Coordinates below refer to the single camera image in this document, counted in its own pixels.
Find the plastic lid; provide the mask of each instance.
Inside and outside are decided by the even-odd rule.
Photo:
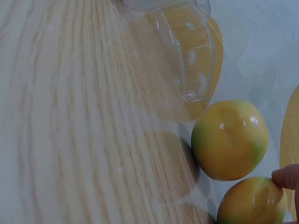
[[[209,0],[124,0],[126,6],[141,11],[150,11],[174,2],[192,3],[202,11],[207,19],[211,16]]]
[[[208,103],[214,67],[214,44],[207,25],[208,0],[125,0],[147,15],[162,42],[183,102]]]

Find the finger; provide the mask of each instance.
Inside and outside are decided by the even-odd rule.
[[[299,180],[299,164],[292,164],[274,170],[272,179],[282,188],[295,190]]]

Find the yellow fruit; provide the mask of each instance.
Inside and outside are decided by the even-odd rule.
[[[195,123],[191,137],[199,165],[219,181],[249,174],[263,159],[268,142],[262,115],[246,100],[210,105]]]
[[[217,224],[282,224],[285,191],[271,178],[251,177],[231,187],[220,203]]]

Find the wood grain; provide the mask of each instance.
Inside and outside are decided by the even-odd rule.
[[[190,220],[163,209],[200,191],[190,113],[145,29],[119,2],[0,1],[0,223]]]

